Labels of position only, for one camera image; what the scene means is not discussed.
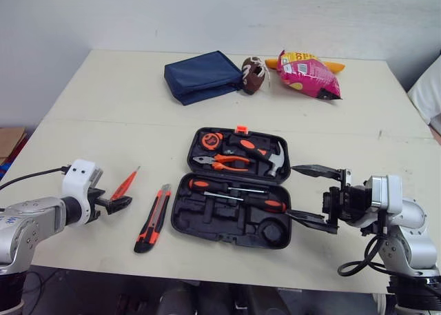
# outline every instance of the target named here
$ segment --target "snack bag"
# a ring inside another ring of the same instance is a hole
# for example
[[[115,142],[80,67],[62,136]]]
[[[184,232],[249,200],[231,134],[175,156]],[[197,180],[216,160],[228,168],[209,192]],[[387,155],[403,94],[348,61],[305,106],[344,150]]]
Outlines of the snack bag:
[[[286,52],[278,56],[277,72],[283,83],[317,99],[341,99],[335,75],[309,53]]]

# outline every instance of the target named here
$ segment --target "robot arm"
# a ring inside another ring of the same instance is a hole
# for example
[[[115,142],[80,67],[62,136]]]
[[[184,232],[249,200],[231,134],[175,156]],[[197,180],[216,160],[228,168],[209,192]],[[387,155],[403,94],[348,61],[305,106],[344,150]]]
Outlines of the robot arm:
[[[0,212],[0,315],[21,314],[26,271],[38,243],[64,230],[95,221],[102,205],[108,214],[127,207],[132,198],[102,199],[95,186],[103,171],[93,162],[76,160],[66,172],[62,197],[16,203]]]
[[[322,211],[329,215],[326,222],[323,216],[288,212],[294,220],[336,234],[340,219],[360,228],[363,236],[375,234],[365,259],[340,266],[341,276],[351,276],[369,266],[390,275],[388,291],[396,295],[397,313],[421,315],[441,311],[441,276],[436,266],[436,248],[427,229],[428,217],[415,200],[402,197],[399,176],[372,176],[364,185],[353,187],[351,170],[320,165],[293,169],[308,176],[340,181],[340,188],[331,187],[323,194]],[[371,262],[377,253],[384,264]]]

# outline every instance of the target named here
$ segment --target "blue fabric bag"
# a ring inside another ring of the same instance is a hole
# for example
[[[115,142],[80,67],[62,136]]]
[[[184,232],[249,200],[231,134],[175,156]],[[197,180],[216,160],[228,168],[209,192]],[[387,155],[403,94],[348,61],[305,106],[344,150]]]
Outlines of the blue fabric bag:
[[[242,72],[220,51],[165,65],[164,78],[183,105],[242,88]]]

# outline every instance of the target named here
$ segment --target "white table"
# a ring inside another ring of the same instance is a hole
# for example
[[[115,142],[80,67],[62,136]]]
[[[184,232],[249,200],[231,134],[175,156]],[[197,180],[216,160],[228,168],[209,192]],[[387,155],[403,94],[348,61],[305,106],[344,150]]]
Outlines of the white table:
[[[189,106],[170,94],[163,66],[190,54],[92,51],[54,107],[32,135],[8,179],[71,163],[96,161],[104,175],[98,187],[112,192],[138,165],[125,210],[83,227],[67,227],[42,242],[33,260],[76,270],[227,281],[302,289],[386,292],[388,278],[365,269],[339,277],[336,268],[362,258],[369,238],[340,223],[338,235],[293,222],[291,243],[283,250],[260,250],[215,243],[175,231],[170,224],[174,197],[159,242],[135,254],[135,238],[157,189],[176,191],[190,171],[187,151],[203,126],[250,130],[282,136],[291,164],[350,167],[353,181],[372,174],[403,177],[404,195],[431,217],[430,232],[441,249],[440,148],[383,61],[341,60],[342,101],[323,102],[285,88],[273,73],[271,87],[248,96],[232,92]],[[237,65],[243,56],[230,57]],[[60,195],[62,176],[37,177],[0,192],[2,206]],[[322,193],[337,185],[293,172],[283,183],[292,207],[320,213]]]

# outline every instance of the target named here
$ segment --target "claw hammer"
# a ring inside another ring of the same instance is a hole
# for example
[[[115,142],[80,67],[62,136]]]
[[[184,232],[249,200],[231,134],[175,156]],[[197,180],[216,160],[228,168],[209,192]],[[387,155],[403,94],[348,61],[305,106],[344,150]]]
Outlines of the claw hammer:
[[[272,167],[267,172],[267,174],[270,176],[276,177],[277,169],[282,167],[283,163],[285,162],[285,153],[280,141],[277,142],[279,154],[270,153],[268,150],[258,148],[257,145],[255,145],[252,141],[242,139],[237,136],[231,136],[229,138],[229,143],[232,145],[239,145],[242,149],[244,149],[244,151],[246,151],[246,153],[255,156],[257,159],[271,162]]]

